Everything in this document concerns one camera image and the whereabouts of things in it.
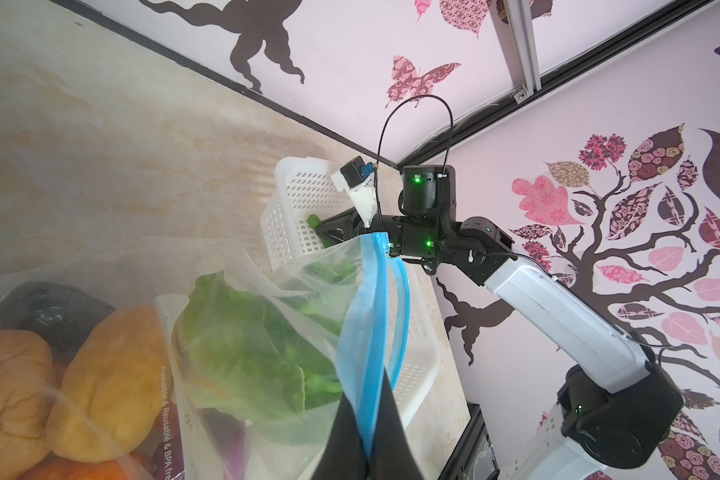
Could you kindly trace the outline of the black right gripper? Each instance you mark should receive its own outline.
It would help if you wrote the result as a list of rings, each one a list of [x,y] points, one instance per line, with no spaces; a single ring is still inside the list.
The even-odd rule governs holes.
[[[376,214],[366,227],[355,208],[349,208],[314,227],[324,246],[335,246],[366,233],[385,232],[389,253],[422,267],[433,276],[443,262],[441,244],[453,237],[456,172],[450,166],[407,166],[397,215]]]

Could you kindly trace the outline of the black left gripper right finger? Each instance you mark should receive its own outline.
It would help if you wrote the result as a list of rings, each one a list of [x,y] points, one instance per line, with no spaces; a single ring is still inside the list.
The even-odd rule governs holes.
[[[384,374],[368,479],[423,480],[409,448],[387,374]]]

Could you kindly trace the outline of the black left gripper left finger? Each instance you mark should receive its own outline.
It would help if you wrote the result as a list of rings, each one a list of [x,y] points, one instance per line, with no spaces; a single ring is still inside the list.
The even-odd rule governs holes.
[[[350,402],[343,396],[312,480],[363,480],[368,461]]]

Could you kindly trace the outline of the green toy cabbage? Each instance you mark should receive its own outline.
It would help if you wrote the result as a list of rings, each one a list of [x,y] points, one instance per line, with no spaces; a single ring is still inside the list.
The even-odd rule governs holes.
[[[339,400],[333,363],[286,312],[338,336],[358,277],[349,260],[312,262],[284,280],[288,295],[276,301],[233,288],[222,272],[198,277],[174,335],[195,406],[260,423]]]

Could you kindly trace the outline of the clear blue-zipper zip bag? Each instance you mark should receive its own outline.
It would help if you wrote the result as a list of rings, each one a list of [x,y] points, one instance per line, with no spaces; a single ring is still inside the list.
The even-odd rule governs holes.
[[[261,271],[147,238],[0,276],[0,479],[417,479],[386,235]]]

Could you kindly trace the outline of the yellow toy potato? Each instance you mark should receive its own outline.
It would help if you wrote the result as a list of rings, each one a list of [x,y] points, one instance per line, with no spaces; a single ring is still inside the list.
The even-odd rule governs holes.
[[[167,403],[172,373],[156,309],[117,310],[67,368],[46,425],[57,456],[103,462],[141,445]]]

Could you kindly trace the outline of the dark toy eggplant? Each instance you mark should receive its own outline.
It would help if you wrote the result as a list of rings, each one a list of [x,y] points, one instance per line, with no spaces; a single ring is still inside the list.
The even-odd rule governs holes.
[[[0,302],[0,325],[44,339],[55,359],[71,361],[92,330],[116,309],[73,286],[25,282]]]

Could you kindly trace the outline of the tan wrinkled toy bun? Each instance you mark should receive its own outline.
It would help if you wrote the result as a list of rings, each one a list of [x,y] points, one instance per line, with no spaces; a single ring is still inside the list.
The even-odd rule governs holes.
[[[16,479],[49,453],[45,427],[56,374],[47,342],[0,330],[0,479]]]

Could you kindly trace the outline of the purple toy onion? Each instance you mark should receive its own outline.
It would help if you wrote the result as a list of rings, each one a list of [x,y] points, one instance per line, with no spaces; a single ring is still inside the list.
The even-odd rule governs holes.
[[[246,427],[215,409],[164,412],[164,437],[153,453],[156,479],[243,479]]]

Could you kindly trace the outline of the orange toy pumpkin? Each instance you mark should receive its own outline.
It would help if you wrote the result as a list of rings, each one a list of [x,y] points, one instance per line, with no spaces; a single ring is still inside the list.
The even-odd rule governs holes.
[[[153,478],[155,466],[152,460],[140,452],[102,462],[78,462],[61,457],[42,461],[19,476],[27,480],[51,479],[136,479],[140,476]]]

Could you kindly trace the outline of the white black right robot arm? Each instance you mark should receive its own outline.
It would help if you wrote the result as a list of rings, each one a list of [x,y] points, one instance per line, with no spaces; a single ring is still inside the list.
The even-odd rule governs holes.
[[[331,176],[350,209],[317,234],[338,244],[383,232],[391,254],[434,273],[453,265],[523,315],[574,361],[545,426],[504,479],[584,479],[643,466],[669,434],[683,399],[647,348],[619,331],[535,260],[515,251],[490,220],[455,217],[455,171],[407,167],[399,211],[381,211],[373,165],[355,159]]]

